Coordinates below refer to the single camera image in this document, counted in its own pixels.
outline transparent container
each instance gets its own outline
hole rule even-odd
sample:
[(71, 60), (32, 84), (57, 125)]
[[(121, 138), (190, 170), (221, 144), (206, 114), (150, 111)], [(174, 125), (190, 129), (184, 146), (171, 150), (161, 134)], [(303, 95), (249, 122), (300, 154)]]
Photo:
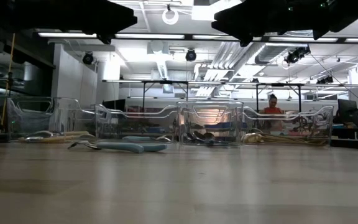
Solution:
[(96, 105), (98, 140), (122, 142), (164, 142), (174, 140), (177, 106), (168, 105), (156, 113), (110, 110)]
[(76, 99), (8, 98), (7, 115), (10, 140), (20, 140), (39, 131), (49, 131), (54, 137), (66, 136), (65, 141), (86, 133), (95, 135), (94, 109), (81, 109)]
[(236, 146), (241, 142), (243, 103), (237, 101), (178, 102), (181, 144)]
[(333, 106), (298, 114), (258, 114), (244, 107), (242, 142), (327, 146), (331, 141)]

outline light blue handle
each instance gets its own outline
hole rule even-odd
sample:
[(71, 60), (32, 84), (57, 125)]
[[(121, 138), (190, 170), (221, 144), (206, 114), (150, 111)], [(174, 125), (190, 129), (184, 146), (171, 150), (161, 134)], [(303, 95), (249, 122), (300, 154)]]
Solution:
[(145, 152), (159, 152), (167, 148), (166, 144), (158, 144), (158, 145), (143, 145)]
[(151, 140), (150, 137), (138, 137), (138, 136), (125, 136), (122, 138), (126, 141), (149, 141)]
[(96, 145), (100, 149), (114, 149), (122, 151), (130, 151), (134, 153), (143, 153), (144, 147), (134, 143), (121, 143), (121, 142), (98, 142)]

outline dark hair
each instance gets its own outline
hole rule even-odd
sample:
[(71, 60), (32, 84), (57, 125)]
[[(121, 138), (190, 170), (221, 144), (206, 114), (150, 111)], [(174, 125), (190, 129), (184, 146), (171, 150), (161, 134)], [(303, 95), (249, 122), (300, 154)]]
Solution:
[(270, 100), (272, 100), (272, 99), (276, 99), (276, 100), (277, 100), (277, 97), (276, 97), (274, 94), (271, 94), (268, 100), (270, 101)]

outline woman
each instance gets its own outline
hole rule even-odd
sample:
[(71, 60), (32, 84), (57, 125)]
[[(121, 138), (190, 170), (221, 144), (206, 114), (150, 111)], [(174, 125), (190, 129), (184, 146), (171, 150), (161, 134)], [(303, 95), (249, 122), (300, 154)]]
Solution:
[[(260, 113), (262, 114), (284, 114), (280, 108), (276, 107), (277, 97), (274, 94), (270, 95), (268, 99), (268, 108), (263, 109)], [(283, 124), (281, 121), (277, 120), (267, 120), (265, 121), (264, 129), (269, 131), (281, 131), (283, 129)]]

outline table surface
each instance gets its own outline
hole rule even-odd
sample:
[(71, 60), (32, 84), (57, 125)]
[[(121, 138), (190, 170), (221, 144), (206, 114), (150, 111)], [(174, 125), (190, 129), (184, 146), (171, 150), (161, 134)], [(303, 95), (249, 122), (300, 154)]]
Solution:
[(358, 223), (358, 150), (0, 144), (0, 223)]

